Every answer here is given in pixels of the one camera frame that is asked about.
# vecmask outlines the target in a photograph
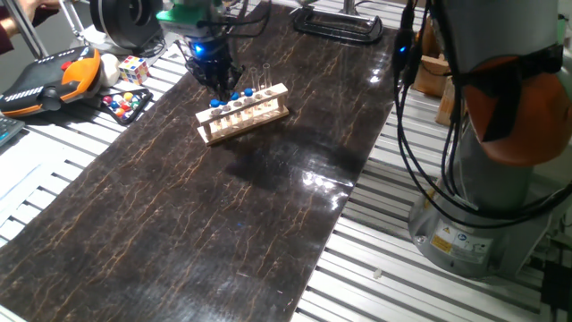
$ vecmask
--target dark marble surface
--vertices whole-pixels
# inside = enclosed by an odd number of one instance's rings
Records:
[[[290,89],[290,115],[207,148],[194,114],[210,97],[185,76],[0,249],[1,305],[28,321],[289,320],[391,110],[394,35],[301,35],[290,10],[240,47]]]

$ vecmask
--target warning label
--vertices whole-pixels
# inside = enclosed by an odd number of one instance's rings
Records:
[[[431,244],[454,258],[481,264],[491,248],[492,238],[476,237],[451,225],[437,224]]]

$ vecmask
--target wooden test tube rack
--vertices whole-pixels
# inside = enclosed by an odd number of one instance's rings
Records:
[[[210,146],[284,117],[289,113],[284,105],[287,94],[288,89],[280,83],[217,107],[220,114],[213,114],[214,108],[198,112],[198,133]]]

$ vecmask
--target rubik's cube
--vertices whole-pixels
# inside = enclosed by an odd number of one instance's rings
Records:
[[[119,64],[119,72],[124,81],[132,82],[135,85],[141,85],[147,77],[151,76],[145,59],[135,56],[125,58],[125,60]]]

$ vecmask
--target metal slatted table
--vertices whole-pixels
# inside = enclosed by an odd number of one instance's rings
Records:
[[[291,0],[279,3],[296,6]],[[257,2],[249,5],[251,11]],[[338,11],[343,1],[317,7]],[[379,15],[385,27],[398,28],[403,6],[381,1],[364,4],[364,15]],[[420,20],[416,19],[418,28]],[[150,67],[143,87],[157,101],[187,71],[176,46]],[[119,81],[110,93],[139,87]],[[145,111],[153,106],[151,102]],[[62,154],[50,174],[0,223],[0,247],[46,208],[124,130],[96,109],[97,102],[80,102],[59,113],[41,114],[0,149],[33,150],[49,146]],[[406,104],[404,126],[412,148],[430,175],[439,176],[440,152],[446,129],[433,122],[439,101],[415,91]],[[334,227],[292,321],[566,321],[567,312],[551,311],[540,301],[543,272],[525,267],[513,280],[491,277],[474,281],[452,275],[425,259],[407,231],[408,211],[420,195],[404,171],[391,112],[363,173]],[[572,252],[557,253],[572,267]],[[381,278],[374,272],[382,270]],[[0,307],[0,321],[20,322]]]

